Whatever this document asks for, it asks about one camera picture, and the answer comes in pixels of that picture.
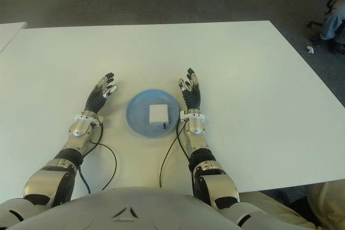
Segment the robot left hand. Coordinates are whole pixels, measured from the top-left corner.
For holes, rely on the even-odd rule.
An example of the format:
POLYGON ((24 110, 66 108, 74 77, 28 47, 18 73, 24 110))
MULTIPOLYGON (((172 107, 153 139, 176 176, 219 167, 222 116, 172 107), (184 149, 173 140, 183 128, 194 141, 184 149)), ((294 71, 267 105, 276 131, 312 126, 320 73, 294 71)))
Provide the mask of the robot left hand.
POLYGON ((107 99, 118 90, 117 85, 111 84, 114 79, 114 73, 110 72, 96 83, 86 101, 84 110, 97 114, 103 108, 107 99))

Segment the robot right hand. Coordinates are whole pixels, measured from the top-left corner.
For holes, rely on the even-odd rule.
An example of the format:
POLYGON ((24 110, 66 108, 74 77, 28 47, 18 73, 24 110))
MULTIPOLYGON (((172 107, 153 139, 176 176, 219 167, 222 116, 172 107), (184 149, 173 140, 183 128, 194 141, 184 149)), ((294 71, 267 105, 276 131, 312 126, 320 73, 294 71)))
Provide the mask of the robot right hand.
POLYGON ((188 81, 184 81, 183 79, 178 80, 178 85, 182 92, 182 96, 187 106, 187 109, 200 110, 201 93, 199 89, 197 75, 192 68, 189 68, 187 70, 187 78, 188 81))

